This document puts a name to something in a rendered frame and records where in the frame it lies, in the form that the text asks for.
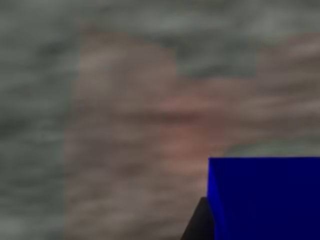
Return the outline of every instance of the box top face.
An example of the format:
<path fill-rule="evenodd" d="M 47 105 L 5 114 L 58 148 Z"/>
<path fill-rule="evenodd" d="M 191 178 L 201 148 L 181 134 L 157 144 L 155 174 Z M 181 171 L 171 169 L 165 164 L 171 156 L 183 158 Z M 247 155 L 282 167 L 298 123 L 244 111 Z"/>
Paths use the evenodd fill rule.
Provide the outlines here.
<path fill-rule="evenodd" d="M 209 159 L 216 240 L 320 239 L 320 157 Z"/>

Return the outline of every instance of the dark blue surface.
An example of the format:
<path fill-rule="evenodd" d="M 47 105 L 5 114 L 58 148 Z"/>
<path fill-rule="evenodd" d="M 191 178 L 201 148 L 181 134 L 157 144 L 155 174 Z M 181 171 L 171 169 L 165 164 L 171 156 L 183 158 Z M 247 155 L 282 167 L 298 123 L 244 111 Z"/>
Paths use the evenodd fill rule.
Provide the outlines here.
<path fill-rule="evenodd" d="M 216 240 L 320 240 L 320 157 L 209 159 Z"/>

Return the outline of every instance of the blue block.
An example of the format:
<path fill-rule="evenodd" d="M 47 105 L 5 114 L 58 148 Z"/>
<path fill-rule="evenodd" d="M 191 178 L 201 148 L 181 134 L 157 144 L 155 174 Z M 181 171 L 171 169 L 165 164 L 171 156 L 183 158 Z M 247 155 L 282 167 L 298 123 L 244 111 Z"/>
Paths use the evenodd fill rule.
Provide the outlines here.
<path fill-rule="evenodd" d="M 320 240 L 320 157 L 209 159 L 215 240 Z"/>

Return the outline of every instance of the blue rectangle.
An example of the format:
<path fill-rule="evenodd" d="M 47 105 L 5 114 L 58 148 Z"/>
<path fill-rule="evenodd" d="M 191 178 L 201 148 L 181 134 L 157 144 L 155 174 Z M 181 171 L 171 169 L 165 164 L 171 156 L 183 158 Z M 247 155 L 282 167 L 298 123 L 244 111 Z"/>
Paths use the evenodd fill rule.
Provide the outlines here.
<path fill-rule="evenodd" d="M 320 157 L 209 159 L 216 240 L 320 240 Z"/>

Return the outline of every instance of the box side face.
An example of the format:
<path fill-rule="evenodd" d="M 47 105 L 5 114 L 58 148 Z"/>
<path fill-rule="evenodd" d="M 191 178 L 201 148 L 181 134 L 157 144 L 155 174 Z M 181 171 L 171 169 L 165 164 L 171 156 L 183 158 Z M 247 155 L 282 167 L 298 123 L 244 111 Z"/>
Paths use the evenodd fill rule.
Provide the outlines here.
<path fill-rule="evenodd" d="M 211 163 L 208 199 L 219 221 L 217 206 L 223 207 L 229 239 L 320 239 L 320 158 L 233 157 Z"/>

